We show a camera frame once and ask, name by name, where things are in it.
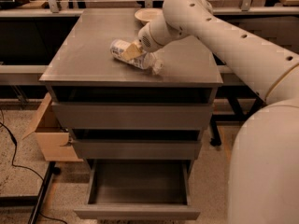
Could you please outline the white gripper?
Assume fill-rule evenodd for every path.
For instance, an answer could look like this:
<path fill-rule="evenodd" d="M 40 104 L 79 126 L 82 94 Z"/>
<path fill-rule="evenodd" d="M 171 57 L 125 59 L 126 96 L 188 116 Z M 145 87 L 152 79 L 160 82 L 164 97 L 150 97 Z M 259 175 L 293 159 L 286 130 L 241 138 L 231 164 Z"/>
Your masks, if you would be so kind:
<path fill-rule="evenodd" d="M 150 34 L 150 26 L 148 24 L 138 32 L 138 40 L 128 43 L 125 46 L 124 51 L 121 53 L 125 61 L 130 61 L 141 56 L 144 50 L 146 52 L 155 52 L 162 47 Z"/>

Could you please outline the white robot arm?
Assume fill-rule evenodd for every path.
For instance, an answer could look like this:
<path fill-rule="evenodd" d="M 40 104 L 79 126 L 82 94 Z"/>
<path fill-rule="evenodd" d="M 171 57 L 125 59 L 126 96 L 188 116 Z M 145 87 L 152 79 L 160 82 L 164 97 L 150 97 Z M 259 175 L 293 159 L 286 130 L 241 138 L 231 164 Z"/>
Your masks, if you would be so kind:
<path fill-rule="evenodd" d="M 228 182 L 228 224 L 299 224 L 299 55 L 216 18 L 206 0 L 164 0 L 125 60 L 192 35 L 266 106 L 240 128 Z"/>

